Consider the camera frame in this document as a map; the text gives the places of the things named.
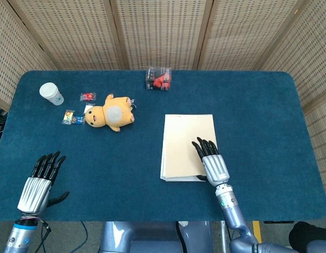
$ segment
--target woven screen panel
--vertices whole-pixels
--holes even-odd
[[[326,101],[306,114],[305,118],[326,191]]]
[[[8,110],[22,74],[55,69],[40,51],[0,1],[0,105],[4,109]]]
[[[129,67],[191,69],[205,2],[118,0]]]
[[[203,70],[250,70],[296,0],[220,0],[201,59]]]
[[[303,106],[326,90],[326,0],[307,5],[263,69],[289,72]]]
[[[119,69],[103,0],[10,0],[61,69]]]

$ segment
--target black cloth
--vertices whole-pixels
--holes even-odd
[[[299,253],[306,253],[306,246],[314,240],[326,241],[326,228],[319,228],[307,222],[299,221],[289,234],[290,245]]]

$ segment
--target black cable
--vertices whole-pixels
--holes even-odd
[[[84,227],[84,231],[85,231],[85,240],[83,243],[81,243],[79,246],[77,246],[75,249],[73,249],[70,253],[74,253],[75,251],[77,251],[78,249],[80,249],[88,240],[88,231],[87,228],[85,227],[84,223],[81,221],[81,224]]]
[[[228,229],[228,225],[227,225],[227,223],[225,223],[225,225],[226,225],[226,230],[227,230],[227,233],[228,233],[228,237],[229,237],[229,239],[230,239],[230,241],[231,241],[232,238],[231,238],[230,230]]]
[[[41,238],[41,242],[39,244],[39,246],[37,247],[37,249],[35,250],[34,253],[37,253],[39,251],[39,249],[41,248],[41,246],[44,247],[44,244],[43,242],[47,239],[49,233],[52,231],[52,229],[50,228],[50,226],[48,226],[48,223],[45,222],[45,221],[42,221],[42,227],[45,227],[46,228],[46,233],[45,235]]]
[[[186,248],[186,244],[185,244],[184,238],[183,238],[182,233],[180,232],[180,229],[179,229],[179,223],[178,223],[178,221],[176,221],[176,230],[177,230],[178,238],[180,240],[180,244],[182,244],[183,253],[188,253],[188,250]]]
[[[42,241],[42,238],[43,238],[43,226],[41,227],[41,241]],[[45,244],[43,241],[42,241],[42,249],[43,249],[43,252],[46,253]]]

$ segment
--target candy packet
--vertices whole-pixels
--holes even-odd
[[[80,101],[92,101],[92,100],[96,100],[96,93],[95,92],[81,93]]]
[[[72,123],[73,115],[75,111],[72,110],[66,110],[66,113],[64,114],[62,124],[70,125]]]
[[[82,125],[85,123],[85,120],[84,120],[84,117],[77,117],[77,116],[74,116],[73,119],[72,119],[72,124],[75,124],[75,125]]]
[[[83,114],[85,114],[87,112],[87,110],[89,110],[90,108],[92,108],[95,104],[91,104],[91,103],[86,103],[85,107],[84,107],[84,111]]]

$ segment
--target black fingertip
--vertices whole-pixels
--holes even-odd
[[[196,142],[194,142],[194,141],[192,141],[191,143],[195,146],[196,151],[197,151],[197,154],[198,154],[200,160],[203,161],[203,156],[204,155],[203,155],[202,150],[200,149],[200,146]]]
[[[43,173],[46,169],[46,166],[48,164],[48,161],[51,159],[51,157],[53,156],[53,154],[49,154],[46,156],[46,158],[43,160],[41,166],[40,166],[40,170],[38,171],[37,173],[37,177],[38,178],[41,178],[43,176]]]
[[[210,144],[210,146],[211,146],[212,151],[213,151],[215,154],[219,154],[216,145],[215,145],[212,141],[209,141],[209,144]]]
[[[35,163],[34,168],[33,168],[33,170],[32,170],[32,173],[31,173],[31,177],[32,177],[32,178],[35,178],[35,177],[37,176],[37,173],[39,172],[40,166],[41,166],[41,164],[42,164],[42,162],[43,162],[43,160],[44,160],[45,158],[46,158],[46,156],[43,155],[43,156],[41,156],[41,157],[38,159],[38,161]]]
[[[213,154],[210,144],[206,140],[203,140],[203,142],[204,142],[204,146],[206,147],[206,151],[209,153],[209,155]]]
[[[59,151],[57,151],[55,154],[53,154],[53,159],[54,160],[56,160],[57,159],[57,157],[60,155],[60,152]]]
[[[60,157],[58,159],[58,161],[55,163],[54,168],[59,168],[65,159],[66,159],[66,156]]]
[[[50,199],[48,200],[47,207],[51,207],[53,205],[56,205],[58,203],[61,203],[63,200],[65,200],[69,195],[68,191],[65,191],[61,196],[55,198],[55,199]]]
[[[208,180],[207,180],[207,177],[206,177],[206,176],[197,175],[196,177],[197,177],[199,180],[201,180],[201,181],[205,181],[205,182],[208,182]]]
[[[209,155],[209,152],[207,150],[206,144],[204,143],[204,140],[200,140],[200,147],[202,148],[204,156]]]

